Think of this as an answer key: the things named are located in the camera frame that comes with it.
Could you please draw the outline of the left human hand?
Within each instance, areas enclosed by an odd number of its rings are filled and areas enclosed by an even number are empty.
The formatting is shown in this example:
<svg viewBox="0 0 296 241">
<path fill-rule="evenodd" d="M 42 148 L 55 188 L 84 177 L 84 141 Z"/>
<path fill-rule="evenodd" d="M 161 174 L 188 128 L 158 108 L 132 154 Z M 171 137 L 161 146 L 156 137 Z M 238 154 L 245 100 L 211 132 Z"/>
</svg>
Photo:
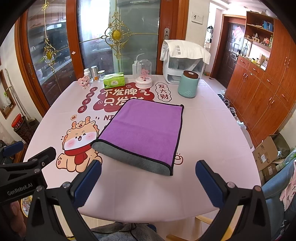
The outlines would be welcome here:
<svg viewBox="0 0 296 241">
<path fill-rule="evenodd" d="M 23 240 L 26 225 L 18 201 L 1 206 L 1 240 Z"/>
</svg>

